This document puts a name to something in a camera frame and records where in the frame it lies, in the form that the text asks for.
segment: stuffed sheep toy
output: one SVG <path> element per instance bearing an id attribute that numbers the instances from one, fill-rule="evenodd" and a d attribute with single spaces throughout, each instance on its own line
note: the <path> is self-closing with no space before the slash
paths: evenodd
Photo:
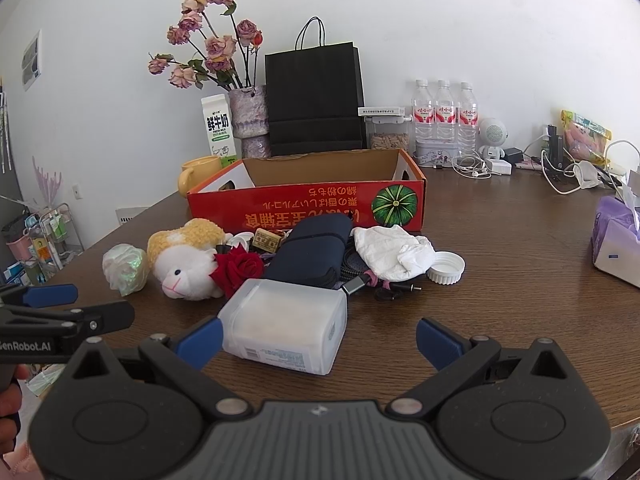
<path id="1" fill-rule="evenodd" d="M 222 297 L 223 291 L 210 275 L 218 268 L 215 247 L 224 243 L 224 231 L 203 218 L 153 234 L 146 252 L 165 295 L 192 301 Z"/>

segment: purple tissue box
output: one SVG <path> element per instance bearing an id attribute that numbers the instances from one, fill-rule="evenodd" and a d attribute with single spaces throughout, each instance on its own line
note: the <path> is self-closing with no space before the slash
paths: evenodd
<path id="1" fill-rule="evenodd" d="M 600 199 L 591 243 L 593 265 L 640 287 L 640 241 L 626 205 L 612 196 Z"/>

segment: wooden table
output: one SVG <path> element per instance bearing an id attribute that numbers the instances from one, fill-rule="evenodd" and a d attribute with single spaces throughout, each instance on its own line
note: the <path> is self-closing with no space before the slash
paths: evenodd
<path id="1" fill-rule="evenodd" d="M 589 385 L 612 426 L 640 416 L 640 294 L 595 269 L 590 236 L 594 210 L 607 191 L 568 196 L 540 174 L 518 171 L 472 180 L 451 170 L 428 171 L 424 234 L 436 250 L 466 261 L 462 280 L 442 286 L 422 280 L 422 292 L 379 303 L 372 290 L 349 301 L 346 334 L 334 368 L 319 377 L 242 360 L 220 352 L 206 373 L 247 398 L 377 399 L 385 404 L 433 374 L 415 346 L 415 326 L 434 317 L 458 333 L 486 333 L 504 346 L 528 347 L 554 338 Z M 158 230 L 190 218 L 186 201 L 171 195 L 89 248 L 53 283 L 75 283 L 80 305 L 116 300 L 102 275 L 102 255 L 118 243 L 146 248 Z M 220 300 L 170 300 L 151 276 L 129 301 L 136 320 L 107 336 L 135 346 L 154 332 L 180 332 L 215 314 Z"/>

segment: yellow mug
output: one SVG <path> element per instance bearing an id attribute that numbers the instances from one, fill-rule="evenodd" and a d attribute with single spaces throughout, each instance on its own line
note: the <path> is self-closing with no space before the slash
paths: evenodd
<path id="1" fill-rule="evenodd" d="M 182 165 L 182 173 L 178 177 L 178 191 L 184 197 L 190 189 L 215 175 L 222 169 L 222 161 L 217 155 L 194 158 Z"/>

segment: human hand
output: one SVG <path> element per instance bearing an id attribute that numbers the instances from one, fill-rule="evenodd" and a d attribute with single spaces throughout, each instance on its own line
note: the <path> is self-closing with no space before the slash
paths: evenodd
<path id="1" fill-rule="evenodd" d="M 29 378 L 29 370 L 25 365 L 15 367 L 14 377 L 25 380 Z M 20 386 L 12 383 L 8 389 L 0 394 L 0 454 L 14 450 L 14 439 L 18 435 L 18 426 L 9 415 L 18 413 L 22 406 L 22 391 Z"/>

